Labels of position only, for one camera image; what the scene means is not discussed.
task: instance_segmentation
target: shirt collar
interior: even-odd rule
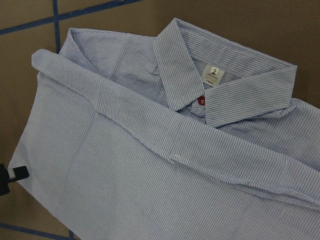
[[[297,66],[174,18],[153,49],[168,106],[174,111],[205,95],[206,124],[228,123],[286,108]],[[236,79],[204,89],[192,60],[223,69]]]

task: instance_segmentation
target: white label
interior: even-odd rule
[[[211,87],[215,87],[218,86],[223,75],[224,75],[225,71],[212,66],[210,64],[207,64],[203,73],[202,73],[202,82],[204,82],[205,84],[211,86]]]

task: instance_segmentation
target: brown surface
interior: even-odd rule
[[[102,0],[58,0],[59,13]],[[51,0],[1,1],[0,28],[52,16]],[[68,28],[93,28],[156,36],[177,17],[231,41],[298,65],[294,97],[320,108],[320,3],[318,0],[143,0],[61,21],[63,44]],[[55,52],[53,24],[0,35],[0,158],[8,166],[27,123],[37,90],[31,54]],[[68,235],[17,183],[0,196],[0,223]],[[0,228],[0,239],[38,239]]]

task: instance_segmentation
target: folded shirt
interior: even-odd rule
[[[157,37],[71,28],[32,65],[9,166],[82,240],[320,236],[319,109],[291,99],[296,66],[176,18]]]

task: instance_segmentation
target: striped shirt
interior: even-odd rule
[[[291,98],[296,66],[176,18],[157,37],[71,28],[32,65],[9,166],[82,240],[319,238],[320,112]]]

